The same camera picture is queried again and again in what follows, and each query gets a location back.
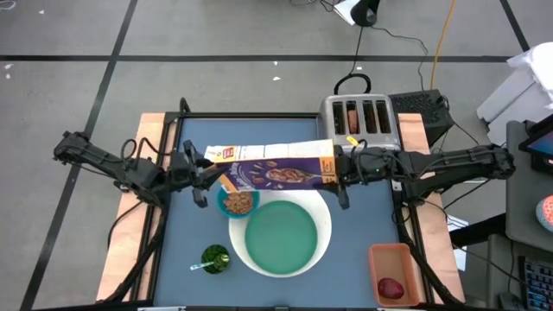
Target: floor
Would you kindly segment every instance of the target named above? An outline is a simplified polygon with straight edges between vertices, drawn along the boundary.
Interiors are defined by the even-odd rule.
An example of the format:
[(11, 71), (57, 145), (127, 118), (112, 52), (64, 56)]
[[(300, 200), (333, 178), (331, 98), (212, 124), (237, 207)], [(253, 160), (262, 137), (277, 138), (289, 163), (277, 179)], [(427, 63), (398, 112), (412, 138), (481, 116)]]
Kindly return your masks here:
[[(386, 0), (378, 26), (419, 37), (433, 55), (448, 6)], [(510, 73), (505, 57), (553, 41), (552, 10), (549, 0), (457, 2), (442, 55), (459, 57), (439, 64), (435, 87), (480, 143), (488, 141), (476, 107)], [(86, 128), (98, 146), (117, 151), (141, 113), (173, 111), (181, 96), (194, 111), (317, 111), (349, 72), (358, 33), (318, 3), (287, 0), (33, 0), (0, 10), (3, 309), (94, 302), (119, 193), (51, 160), (64, 130)], [(416, 42), (367, 29), (359, 54), (372, 92), (419, 89)], [(430, 70), (425, 62), (425, 87)], [(360, 89), (351, 82), (343, 92)], [(471, 146), (452, 130), (444, 149)], [(471, 187), (454, 187), (444, 203)], [(505, 184), (493, 181), (449, 211), (475, 222), (503, 212), (504, 198)], [(467, 295), (483, 300), (484, 273), (470, 257), (461, 274)]]

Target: blue tabletop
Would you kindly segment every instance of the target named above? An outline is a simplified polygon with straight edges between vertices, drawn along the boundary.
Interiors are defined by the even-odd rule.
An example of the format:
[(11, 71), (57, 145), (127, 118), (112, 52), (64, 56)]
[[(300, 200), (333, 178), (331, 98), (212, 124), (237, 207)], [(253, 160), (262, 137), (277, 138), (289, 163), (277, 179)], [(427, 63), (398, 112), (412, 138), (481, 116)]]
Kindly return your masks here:
[[(207, 145), (292, 143), (317, 139), (313, 119), (185, 119), (181, 143)], [(192, 193), (173, 195), (157, 278), (156, 307), (314, 307), (375, 308), (368, 250), (397, 243), (391, 221), (393, 202), (387, 181), (347, 189), (351, 207), (342, 210), (331, 193), (321, 192), (332, 217), (332, 237), (321, 261), (291, 278), (272, 278), (250, 270), (232, 248), (228, 218), (215, 206), (219, 187), (206, 192), (209, 207), (199, 208)], [(190, 271), (211, 244), (225, 246), (231, 267), (220, 275)]]

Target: wooden board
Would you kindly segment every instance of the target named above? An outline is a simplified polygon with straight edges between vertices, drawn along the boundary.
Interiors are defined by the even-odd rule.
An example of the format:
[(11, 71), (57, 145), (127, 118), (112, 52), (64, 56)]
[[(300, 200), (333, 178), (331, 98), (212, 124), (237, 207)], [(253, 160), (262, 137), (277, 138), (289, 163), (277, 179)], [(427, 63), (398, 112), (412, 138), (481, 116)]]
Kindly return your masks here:
[[(136, 140), (138, 141), (142, 137), (147, 137), (154, 146), (159, 146), (164, 117), (165, 113), (144, 113), (140, 118)], [(148, 148), (148, 146), (145, 146), (142, 150), (141, 157), (151, 157), (152, 162), (155, 162), (157, 154)], [(137, 202), (136, 195), (122, 194), (117, 217), (125, 213)], [(124, 219), (121, 219), (113, 230), (110, 249), (107, 252), (104, 272), (96, 296), (97, 300), (105, 299), (107, 296), (111, 295), (127, 276), (130, 268), (137, 260), (144, 220), (146, 218), (146, 210), (146, 204), (142, 204), (134, 212), (128, 214)], [(146, 278), (146, 276), (149, 277), (150, 270), (151, 263), (148, 263), (144, 267), (143, 278)], [(145, 291), (142, 292), (141, 290), (139, 298), (143, 299), (145, 297)]]
[[(423, 119), (420, 114), (399, 114), (399, 127), (406, 151), (418, 151), (429, 154), (430, 150), (426, 140), (426, 133), (424, 132)], [(442, 198), (439, 194), (431, 194), (427, 198), (427, 201), (442, 206)], [(416, 213), (421, 226), (426, 261), (443, 284), (448, 287), (451, 294), (460, 301), (465, 301), (445, 215), (437, 206), (429, 203), (417, 207)], [(405, 210), (404, 217), (407, 217), (407, 215), (408, 212)], [(410, 222), (406, 225), (412, 237)], [(424, 292), (420, 279), (420, 270), (416, 270), (419, 275), (419, 295), (423, 298)], [(434, 297), (436, 303), (442, 301), (436, 292), (434, 293)]]
[[(158, 146), (162, 135), (163, 118), (163, 113), (144, 113), (138, 127), (137, 139), (147, 137), (154, 146)], [(421, 116), (418, 114), (400, 114), (399, 123), (405, 150), (428, 154), (429, 146)], [(169, 131), (169, 143), (166, 152), (169, 152), (169, 148), (172, 147), (171, 142), (173, 142), (174, 134), (175, 127)], [(143, 150), (143, 156), (150, 156), (152, 161), (155, 161), (157, 158), (157, 155), (148, 148)], [(168, 165), (168, 158), (166, 157), (164, 160), (163, 166), (166, 167)], [(430, 195), (428, 201), (438, 206), (442, 205), (440, 195), (438, 194)], [(124, 213), (136, 203), (137, 199), (134, 194), (123, 194), (119, 203), (118, 215)], [(461, 279), (457, 271), (451, 240), (448, 234), (448, 225), (443, 213), (436, 206), (425, 204), (418, 207), (417, 214), (421, 223), (424, 249), (430, 267), (449, 288), (451, 293), (461, 301), (464, 301)], [(100, 281), (98, 299), (104, 299), (110, 295), (137, 260), (138, 246), (140, 244), (145, 216), (145, 206), (138, 207), (138, 210), (123, 219), (114, 230), (111, 247), (105, 261), (104, 274)], [(139, 299), (146, 298), (150, 271), (151, 259), (143, 271), (142, 286), (138, 295)], [(416, 271), (418, 273), (419, 295), (424, 298), (420, 270), (416, 269)], [(440, 298), (435, 295), (435, 300), (439, 302)]]

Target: small bowl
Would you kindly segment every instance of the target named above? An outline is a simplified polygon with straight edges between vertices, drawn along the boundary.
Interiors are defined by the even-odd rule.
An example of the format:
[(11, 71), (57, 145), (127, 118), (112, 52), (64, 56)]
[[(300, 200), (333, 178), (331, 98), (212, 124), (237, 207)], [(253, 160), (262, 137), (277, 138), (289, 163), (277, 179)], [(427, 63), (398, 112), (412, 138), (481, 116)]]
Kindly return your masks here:
[(228, 216), (229, 218), (232, 218), (232, 219), (246, 218), (246, 217), (250, 216), (253, 213), (253, 211), (255, 211), (256, 208), (259, 206), (259, 192), (258, 191), (252, 191), (251, 192), (251, 197), (253, 198), (253, 206), (251, 207), (251, 210), (248, 213), (245, 213), (245, 214), (231, 213), (226, 209), (226, 206), (225, 206), (225, 200), (226, 200), (226, 198), (228, 198), (228, 193), (225, 191), (225, 189), (221, 188), (219, 190), (219, 193), (217, 194), (217, 203), (219, 205), (219, 210), (221, 210), (221, 212), (224, 215), (226, 215), (226, 216)]

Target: red apple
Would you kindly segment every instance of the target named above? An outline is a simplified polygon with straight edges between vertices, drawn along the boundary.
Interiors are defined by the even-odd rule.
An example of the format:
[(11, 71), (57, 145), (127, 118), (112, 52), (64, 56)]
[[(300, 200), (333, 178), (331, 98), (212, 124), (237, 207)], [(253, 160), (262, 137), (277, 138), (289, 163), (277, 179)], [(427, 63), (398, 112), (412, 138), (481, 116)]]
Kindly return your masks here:
[(399, 299), (404, 296), (405, 291), (398, 281), (385, 277), (378, 281), (378, 294), (388, 299)]

